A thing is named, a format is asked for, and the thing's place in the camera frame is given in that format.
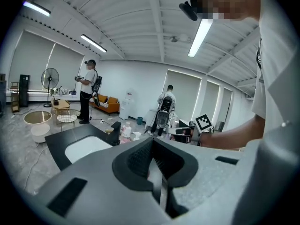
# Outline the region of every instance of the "blue bin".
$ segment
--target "blue bin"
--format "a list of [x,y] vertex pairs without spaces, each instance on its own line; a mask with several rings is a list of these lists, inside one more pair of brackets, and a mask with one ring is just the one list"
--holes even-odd
[[143,121],[142,117],[137,117],[137,120],[136,120],[137,125],[141,125],[142,121]]

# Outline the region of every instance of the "black pants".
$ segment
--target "black pants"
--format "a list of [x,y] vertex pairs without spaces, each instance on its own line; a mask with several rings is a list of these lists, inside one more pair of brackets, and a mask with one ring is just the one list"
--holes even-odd
[[[154,120],[154,123],[153,123],[153,126],[152,126],[152,128],[151,128],[151,133],[154,133],[155,132],[155,130],[156,130],[156,127],[158,126],[158,124],[157,124],[157,119],[158,119],[158,112],[156,113],[156,116],[155,116],[155,120]],[[159,130],[158,130],[158,136],[161,136],[161,134],[163,133],[163,130],[164,130],[164,128],[163,127],[160,127],[159,128]]]
[[89,102],[92,94],[80,91],[80,117],[85,121],[89,121]]

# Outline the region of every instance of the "white t-shirt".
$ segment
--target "white t-shirt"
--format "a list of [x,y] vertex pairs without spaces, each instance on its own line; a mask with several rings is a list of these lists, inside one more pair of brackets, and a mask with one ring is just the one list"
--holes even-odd
[[[257,70],[252,111],[266,119],[264,132],[268,132],[284,121],[274,101],[274,92],[271,95],[268,89],[290,64],[299,49],[299,41],[293,25],[276,0],[261,0],[259,27],[262,69],[258,67]],[[288,87],[277,91],[281,95],[285,92],[289,92]]]
[[86,76],[84,77],[85,80],[90,81],[88,85],[81,84],[81,91],[86,92],[88,94],[92,94],[92,86],[95,84],[95,81],[97,80],[97,73],[94,69],[91,69],[88,71]]
[[158,104],[159,104],[159,107],[160,107],[161,102],[163,101],[163,99],[164,99],[165,97],[171,97],[171,98],[173,99],[173,103],[172,103],[172,106],[171,106],[171,110],[174,110],[174,109],[175,109],[175,105],[176,105],[176,97],[175,97],[175,95],[174,95],[172,92],[170,92],[170,91],[167,91],[167,92],[164,92],[164,93],[160,94],[160,96],[158,97],[158,100],[157,100],[157,102],[158,102]]

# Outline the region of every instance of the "shoe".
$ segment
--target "shoe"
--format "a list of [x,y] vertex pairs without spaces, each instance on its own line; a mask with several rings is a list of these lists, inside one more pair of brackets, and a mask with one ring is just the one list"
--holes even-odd
[[84,120],[82,120],[82,121],[80,121],[79,123],[80,123],[80,124],[89,124],[90,122],[89,122],[89,121],[84,121]]

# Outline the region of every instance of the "person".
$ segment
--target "person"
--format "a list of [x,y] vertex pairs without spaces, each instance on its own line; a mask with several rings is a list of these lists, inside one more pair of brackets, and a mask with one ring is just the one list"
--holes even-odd
[[[159,109],[161,107],[161,104],[162,104],[162,101],[165,97],[171,97],[173,102],[172,102],[172,105],[171,105],[171,108],[170,108],[170,113],[174,113],[174,109],[175,109],[175,104],[176,104],[176,97],[175,95],[172,93],[173,91],[173,86],[172,85],[169,85],[168,86],[168,90],[167,92],[164,92],[162,93],[159,97],[158,97],[158,104],[159,104],[159,107],[158,107],[158,111],[156,113],[156,116],[155,116],[155,119],[154,119],[154,122],[153,122],[153,126],[151,128],[151,131],[148,131],[148,134],[150,136],[153,136],[153,133],[155,132],[156,130],[156,127],[157,127],[157,118],[158,118],[158,112],[159,112]],[[157,138],[163,138],[162,136],[162,133],[163,133],[163,130],[164,128],[163,127],[160,127],[159,130],[158,130],[158,136]]]
[[256,54],[258,65],[254,118],[236,129],[218,133],[201,134],[201,146],[218,149],[236,149],[253,139],[279,127],[285,120],[269,89],[289,65],[299,61],[299,38],[284,10],[276,0],[191,0],[197,12],[221,14],[224,19],[242,20],[252,17],[259,22],[261,39]]
[[94,60],[89,60],[87,62],[88,72],[84,79],[77,78],[77,81],[82,83],[81,91],[80,91],[80,115],[78,119],[82,119],[80,124],[88,124],[89,121],[89,102],[92,97],[93,90],[92,86],[95,84],[97,80],[97,72],[95,70],[96,62]]

